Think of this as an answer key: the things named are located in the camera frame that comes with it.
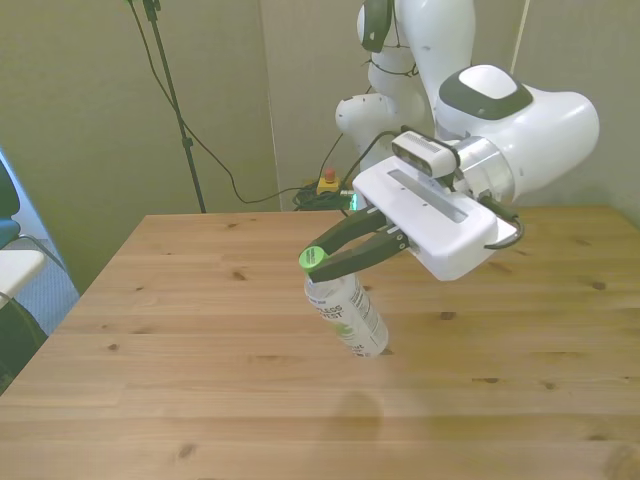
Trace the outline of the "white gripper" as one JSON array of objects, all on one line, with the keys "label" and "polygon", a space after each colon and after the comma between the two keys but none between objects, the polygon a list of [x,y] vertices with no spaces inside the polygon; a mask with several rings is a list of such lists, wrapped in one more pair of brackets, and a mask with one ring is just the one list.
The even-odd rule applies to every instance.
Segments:
[{"label": "white gripper", "polygon": [[[359,173],[353,187],[374,207],[344,217],[309,244],[330,255],[308,271],[314,283],[355,274],[408,247],[436,279],[457,280],[493,254],[490,245],[511,240],[517,232],[474,199],[443,188],[397,157]],[[350,241],[384,227],[386,218],[396,227],[334,254]]]}]

